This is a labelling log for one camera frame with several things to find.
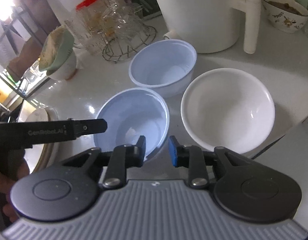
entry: floral patterned bowl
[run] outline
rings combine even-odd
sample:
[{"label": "floral patterned bowl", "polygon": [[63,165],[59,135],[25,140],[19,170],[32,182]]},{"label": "floral patterned bowl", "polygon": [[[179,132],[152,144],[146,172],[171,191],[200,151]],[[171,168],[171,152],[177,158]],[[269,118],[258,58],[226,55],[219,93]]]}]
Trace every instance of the floral patterned bowl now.
[{"label": "floral patterned bowl", "polygon": [[[287,3],[290,7],[295,8],[301,15],[287,12],[274,5],[271,5],[268,3],[270,1],[279,2],[282,4]],[[294,33],[301,29],[307,21],[308,10],[293,0],[262,0],[262,4],[266,11],[267,18],[271,24],[281,31]]]}]

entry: gray ribbed surface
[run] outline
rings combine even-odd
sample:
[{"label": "gray ribbed surface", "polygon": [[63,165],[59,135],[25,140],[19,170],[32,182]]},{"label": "gray ribbed surface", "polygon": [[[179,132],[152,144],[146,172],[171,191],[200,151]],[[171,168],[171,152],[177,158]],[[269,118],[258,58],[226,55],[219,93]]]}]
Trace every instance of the gray ribbed surface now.
[{"label": "gray ribbed surface", "polygon": [[307,232],[294,221],[255,225],[223,213],[206,191],[182,180],[129,181],[107,191],[95,206],[67,222],[20,219],[3,235],[10,240],[301,240]]}]

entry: white countertop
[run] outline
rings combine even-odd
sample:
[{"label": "white countertop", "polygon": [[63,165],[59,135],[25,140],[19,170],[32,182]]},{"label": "white countertop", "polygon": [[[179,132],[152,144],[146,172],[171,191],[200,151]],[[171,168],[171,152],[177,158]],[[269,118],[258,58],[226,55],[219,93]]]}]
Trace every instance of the white countertop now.
[{"label": "white countertop", "polygon": [[[152,19],[147,24],[158,30],[157,40],[167,32],[162,17]],[[231,67],[254,75],[268,88],[275,102],[275,124],[267,140],[246,154],[252,156],[308,116],[308,39],[301,31],[288,34],[273,28],[262,15],[258,47],[255,54],[249,55],[243,51],[244,23],[241,25],[241,36],[234,46],[222,52],[198,55],[194,78],[214,68]],[[82,64],[72,80],[51,80],[31,98],[54,108],[60,120],[69,117],[95,118],[110,97],[135,86],[128,76],[129,61],[114,64],[105,61],[102,55],[90,56],[83,50],[76,50],[76,54]],[[196,144],[183,126],[181,99],[182,95],[166,99],[171,115],[169,135],[175,135],[182,144]],[[68,158],[93,146],[93,137],[90,135],[61,143],[56,160]],[[163,149],[159,153],[159,159],[162,157],[167,160],[166,153],[162,153],[165,151]],[[162,167],[165,168],[166,176],[177,176],[169,174],[169,164]]]}]

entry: red lid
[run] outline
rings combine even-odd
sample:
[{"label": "red lid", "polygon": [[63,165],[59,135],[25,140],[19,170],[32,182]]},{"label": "red lid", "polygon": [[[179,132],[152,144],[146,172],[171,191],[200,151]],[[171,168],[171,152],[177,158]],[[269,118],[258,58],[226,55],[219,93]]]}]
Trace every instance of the red lid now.
[{"label": "red lid", "polygon": [[90,6],[92,3],[95,3],[97,0],[84,0],[80,4],[76,5],[76,11],[79,11],[83,7]]}]

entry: light blue plastic bowl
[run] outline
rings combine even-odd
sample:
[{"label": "light blue plastic bowl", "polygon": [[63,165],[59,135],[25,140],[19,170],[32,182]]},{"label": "light blue plastic bowl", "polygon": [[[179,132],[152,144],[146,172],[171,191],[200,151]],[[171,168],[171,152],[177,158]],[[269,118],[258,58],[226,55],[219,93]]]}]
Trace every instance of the light blue plastic bowl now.
[{"label": "light blue plastic bowl", "polygon": [[124,90],[102,106],[98,119],[107,122],[105,133],[94,135],[94,143],[103,152],[119,145],[134,145],[141,135],[146,138],[145,160],[163,146],[170,115],[164,99],[145,88]]},{"label": "light blue plastic bowl", "polygon": [[188,87],[196,58],[196,50],[185,41],[157,41],[136,54],[128,74],[135,85],[152,89],[168,98]]}]

